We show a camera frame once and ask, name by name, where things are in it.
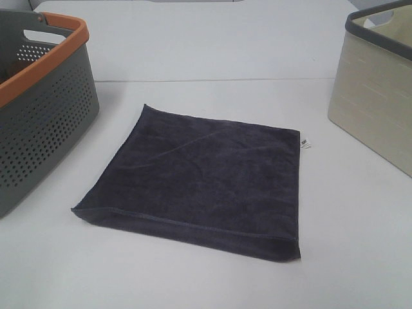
beige basket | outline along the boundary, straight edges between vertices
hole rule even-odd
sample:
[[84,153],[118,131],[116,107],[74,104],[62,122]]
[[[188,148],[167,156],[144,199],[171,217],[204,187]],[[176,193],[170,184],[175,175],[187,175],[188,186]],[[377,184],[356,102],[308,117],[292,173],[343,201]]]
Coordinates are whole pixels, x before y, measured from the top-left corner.
[[346,30],[329,119],[412,176],[412,1],[350,14]]

basket handle hole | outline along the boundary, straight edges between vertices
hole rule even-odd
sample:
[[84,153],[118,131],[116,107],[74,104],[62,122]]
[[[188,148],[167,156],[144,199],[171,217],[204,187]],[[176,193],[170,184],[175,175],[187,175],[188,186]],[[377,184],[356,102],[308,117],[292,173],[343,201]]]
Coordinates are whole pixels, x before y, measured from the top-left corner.
[[363,27],[372,28],[375,26],[386,24],[391,21],[392,17],[393,17],[393,11],[385,11],[385,12],[380,12],[380,13],[370,15],[365,20]]
[[60,34],[48,33],[42,31],[23,30],[24,36],[30,41],[47,42],[53,44],[60,44],[65,37]]

gray plastic basket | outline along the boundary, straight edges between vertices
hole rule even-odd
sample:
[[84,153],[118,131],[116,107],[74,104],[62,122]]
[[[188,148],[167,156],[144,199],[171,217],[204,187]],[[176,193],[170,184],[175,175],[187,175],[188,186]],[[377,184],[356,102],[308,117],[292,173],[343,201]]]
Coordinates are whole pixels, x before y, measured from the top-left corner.
[[[30,41],[23,30],[66,39]],[[0,10],[0,216],[56,166],[98,113],[87,40],[81,19]]]

white surface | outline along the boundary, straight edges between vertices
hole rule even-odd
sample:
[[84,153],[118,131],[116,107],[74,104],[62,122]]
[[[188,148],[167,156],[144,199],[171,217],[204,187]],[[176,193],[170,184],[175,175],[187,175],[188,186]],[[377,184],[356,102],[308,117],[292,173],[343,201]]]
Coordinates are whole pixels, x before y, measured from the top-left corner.
[[[0,221],[0,308],[410,309],[412,180],[326,117],[333,80],[97,83],[101,112]],[[143,103],[302,129],[302,260],[273,263],[90,225],[70,212]]]
[[334,77],[356,8],[343,0],[50,1],[86,20],[95,80]]

white label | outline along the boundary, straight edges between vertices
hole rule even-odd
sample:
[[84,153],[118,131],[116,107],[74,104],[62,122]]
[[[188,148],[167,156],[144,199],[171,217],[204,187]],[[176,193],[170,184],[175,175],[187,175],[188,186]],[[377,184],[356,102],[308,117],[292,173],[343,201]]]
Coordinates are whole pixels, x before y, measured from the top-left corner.
[[308,149],[308,148],[311,148],[311,146],[312,144],[310,143],[309,138],[301,135],[301,148]]

